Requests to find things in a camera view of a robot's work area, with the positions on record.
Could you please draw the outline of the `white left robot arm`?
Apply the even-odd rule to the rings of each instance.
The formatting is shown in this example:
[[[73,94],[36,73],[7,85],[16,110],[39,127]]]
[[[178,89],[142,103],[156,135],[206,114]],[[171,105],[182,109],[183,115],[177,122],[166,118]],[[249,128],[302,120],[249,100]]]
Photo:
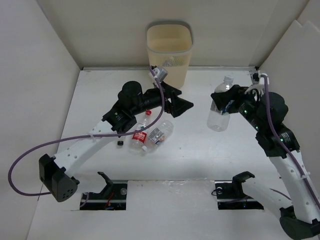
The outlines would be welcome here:
[[[68,149],[54,156],[44,154],[38,161],[39,178],[59,203],[68,200],[78,188],[74,175],[96,152],[116,138],[123,136],[137,123],[136,115],[163,107],[174,118],[191,109],[194,104],[180,98],[181,90],[166,83],[147,91],[137,81],[126,82],[118,100],[101,121]]]

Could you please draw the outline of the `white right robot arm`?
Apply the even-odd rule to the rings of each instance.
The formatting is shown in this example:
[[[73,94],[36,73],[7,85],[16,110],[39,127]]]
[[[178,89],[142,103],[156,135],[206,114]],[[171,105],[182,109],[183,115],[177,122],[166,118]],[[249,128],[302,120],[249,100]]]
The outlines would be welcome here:
[[[320,197],[304,167],[300,145],[283,124],[288,106],[275,92],[260,94],[255,86],[234,85],[211,94],[219,111],[239,113],[256,130],[256,140],[279,173],[289,197],[281,196],[249,171],[233,176],[228,183],[216,184],[217,198],[229,199],[224,207],[252,198],[272,212],[288,237],[305,240],[320,234]]]

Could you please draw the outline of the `red label water bottle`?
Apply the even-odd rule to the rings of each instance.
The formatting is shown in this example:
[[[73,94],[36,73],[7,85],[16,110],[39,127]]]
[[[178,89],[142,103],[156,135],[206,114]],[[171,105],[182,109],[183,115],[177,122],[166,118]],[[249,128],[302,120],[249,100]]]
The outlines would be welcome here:
[[[138,121],[135,131],[140,131],[146,128],[151,123],[152,111],[147,110],[142,118]],[[133,134],[130,140],[130,149],[139,152],[145,144],[149,129]]]

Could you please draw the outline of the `clear bottle blue green label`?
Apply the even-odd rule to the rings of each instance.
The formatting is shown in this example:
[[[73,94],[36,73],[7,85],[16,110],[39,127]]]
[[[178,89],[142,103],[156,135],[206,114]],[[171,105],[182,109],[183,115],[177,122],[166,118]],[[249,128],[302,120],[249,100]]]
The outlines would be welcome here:
[[[214,94],[224,93],[230,90],[233,82],[234,77],[226,75],[223,82],[215,88]],[[223,132],[227,129],[229,121],[230,115],[225,110],[225,107],[218,106],[215,100],[212,100],[207,119],[207,127],[215,132]]]

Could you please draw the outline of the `blue label water bottle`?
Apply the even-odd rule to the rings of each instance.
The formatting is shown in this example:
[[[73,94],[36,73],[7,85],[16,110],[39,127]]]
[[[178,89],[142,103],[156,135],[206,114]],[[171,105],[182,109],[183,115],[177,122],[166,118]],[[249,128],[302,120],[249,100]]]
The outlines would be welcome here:
[[[161,62],[163,68],[177,67],[178,63],[174,56],[164,57]]]

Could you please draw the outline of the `clear bottle silver label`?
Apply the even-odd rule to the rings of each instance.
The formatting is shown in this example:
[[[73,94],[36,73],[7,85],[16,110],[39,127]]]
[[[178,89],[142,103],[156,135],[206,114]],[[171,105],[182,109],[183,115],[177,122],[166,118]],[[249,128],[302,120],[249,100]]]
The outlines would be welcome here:
[[[169,120],[163,121],[147,135],[142,150],[146,153],[154,152],[172,135],[173,130],[174,125],[172,122]]]

